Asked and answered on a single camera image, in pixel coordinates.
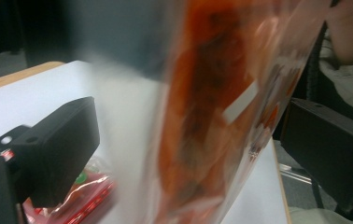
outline clear plastic bag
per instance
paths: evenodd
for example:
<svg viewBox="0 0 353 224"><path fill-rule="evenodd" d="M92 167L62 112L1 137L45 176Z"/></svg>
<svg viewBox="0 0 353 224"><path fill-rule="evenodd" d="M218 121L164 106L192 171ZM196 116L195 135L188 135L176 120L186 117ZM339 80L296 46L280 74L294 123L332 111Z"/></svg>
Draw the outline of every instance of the clear plastic bag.
<svg viewBox="0 0 353 224"><path fill-rule="evenodd" d="M152 130L146 126L146 132L152 131L152 141L140 148L125 141L112 147L115 159L131 156L115 163L118 181L124 186L120 190L124 223L221 222L271 138L331 3L180 2L180 13L164 16L175 16L174 22L169 22L173 26L167 27L174 35L171 41L162 42L171 43L163 51L167 56L154 54L165 59L150 55L147 59L166 61L161 71L165 84L156 93L156 100L161 99L154 112L157 118ZM168 12L169 8L164 10L164 14ZM139 103L123 98L115 105L118 99L112 95L132 95L134 89L129 88L135 85L137 89L141 82L145 87L155 84L121 76L120 70L139 75L128 63L119 70L115 64L111 67L104 72L104 77L118 73L111 84L107 86L103 80L98 83L105 86L103 102L110 102L107 113L116 120L117 115L133 114L132 104ZM126 94L115 93L115 89ZM128 121L119 132L130 124ZM139 135L138 130L129 135L129 141Z"/></svg>
<svg viewBox="0 0 353 224"><path fill-rule="evenodd" d="M64 203L52 208L33 208L30 199L23 208L32 224L78 224L113 193L115 182L109 168L92 157L68 192Z"/></svg>

